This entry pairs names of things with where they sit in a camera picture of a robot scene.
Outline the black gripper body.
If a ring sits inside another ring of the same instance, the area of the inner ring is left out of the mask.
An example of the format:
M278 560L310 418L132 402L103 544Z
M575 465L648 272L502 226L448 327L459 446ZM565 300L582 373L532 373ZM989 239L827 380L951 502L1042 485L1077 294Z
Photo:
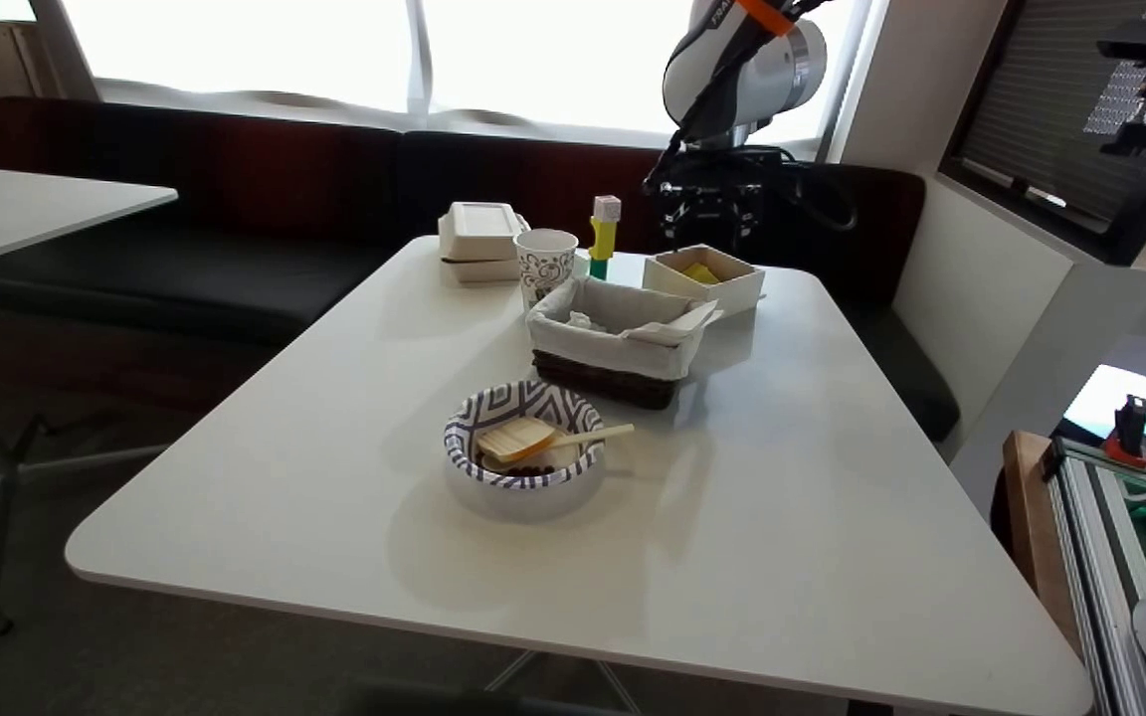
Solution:
M644 200L669 246L757 246L778 226L793 170L778 149L669 149L644 176Z

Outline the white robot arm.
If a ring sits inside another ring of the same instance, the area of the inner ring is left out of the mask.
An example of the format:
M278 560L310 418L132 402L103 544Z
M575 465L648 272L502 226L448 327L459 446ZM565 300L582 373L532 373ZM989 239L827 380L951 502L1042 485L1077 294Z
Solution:
M789 150L746 135L802 109L827 72L811 26L825 0L693 0L688 34L663 59L660 105L672 135L644 176L660 239L740 246L784 194Z

